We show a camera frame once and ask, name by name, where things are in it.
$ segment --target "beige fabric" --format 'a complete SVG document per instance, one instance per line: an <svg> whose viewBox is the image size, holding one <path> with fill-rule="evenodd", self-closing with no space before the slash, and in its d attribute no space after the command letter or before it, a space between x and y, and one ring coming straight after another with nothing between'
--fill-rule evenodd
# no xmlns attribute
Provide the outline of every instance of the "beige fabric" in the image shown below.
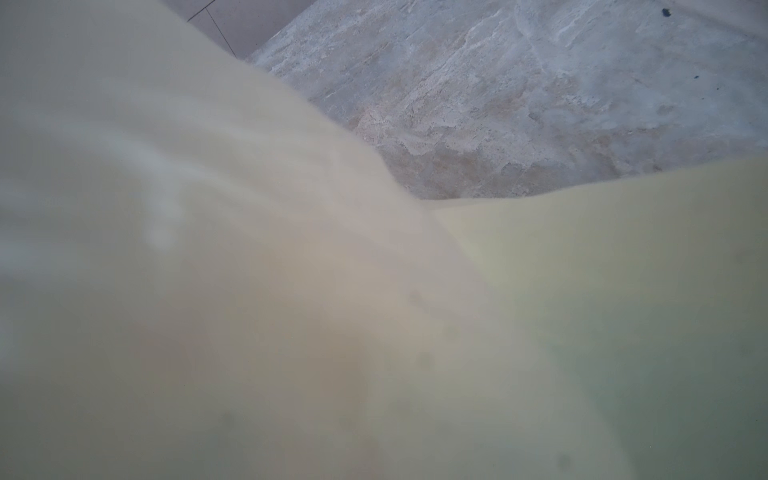
<svg viewBox="0 0 768 480"><path fill-rule="evenodd" d="M768 478L768 158L431 202L640 478Z"/></svg>
<svg viewBox="0 0 768 480"><path fill-rule="evenodd" d="M152 2L0 7L4 478L631 478L369 147Z"/></svg>

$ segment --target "stone tile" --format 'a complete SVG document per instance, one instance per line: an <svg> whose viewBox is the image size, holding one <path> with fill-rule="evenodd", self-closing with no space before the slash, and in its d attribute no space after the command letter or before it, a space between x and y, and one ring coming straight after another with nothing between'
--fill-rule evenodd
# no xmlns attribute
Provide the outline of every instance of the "stone tile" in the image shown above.
<svg viewBox="0 0 768 480"><path fill-rule="evenodd" d="M211 0L161 0L184 20L189 20L206 7Z"/></svg>
<svg viewBox="0 0 768 480"><path fill-rule="evenodd" d="M216 26L216 22L211 18L207 8L198 15L195 15L189 22L213 40L216 45L219 45L226 53L232 53L232 49L227 45L227 41Z"/></svg>
<svg viewBox="0 0 768 480"><path fill-rule="evenodd" d="M245 58L314 0L216 0L208 7L232 51Z"/></svg>

